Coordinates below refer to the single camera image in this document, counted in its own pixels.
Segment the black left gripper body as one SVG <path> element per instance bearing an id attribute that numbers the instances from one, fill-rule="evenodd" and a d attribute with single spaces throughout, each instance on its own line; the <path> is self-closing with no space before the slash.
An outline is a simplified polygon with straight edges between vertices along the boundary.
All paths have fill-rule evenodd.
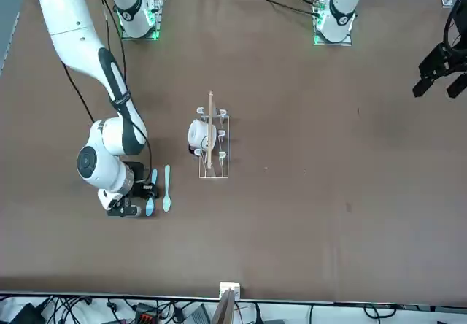
<path id="1" fill-rule="evenodd" d="M 453 53 L 439 43 L 419 65 L 421 74 L 451 74 L 466 71 L 466 57 Z"/>

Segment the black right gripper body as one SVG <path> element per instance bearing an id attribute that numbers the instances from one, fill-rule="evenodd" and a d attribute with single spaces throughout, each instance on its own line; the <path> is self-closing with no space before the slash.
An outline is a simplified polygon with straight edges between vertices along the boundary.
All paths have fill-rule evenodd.
<path id="1" fill-rule="evenodd" d="M 130 161 L 129 168 L 134 174 L 132 195 L 137 198 L 145 198 L 146 192 L 144 190 L 144 187 L 147 183 L 147 177 L 144 175 L 144 164 L 136 161 Z"/>

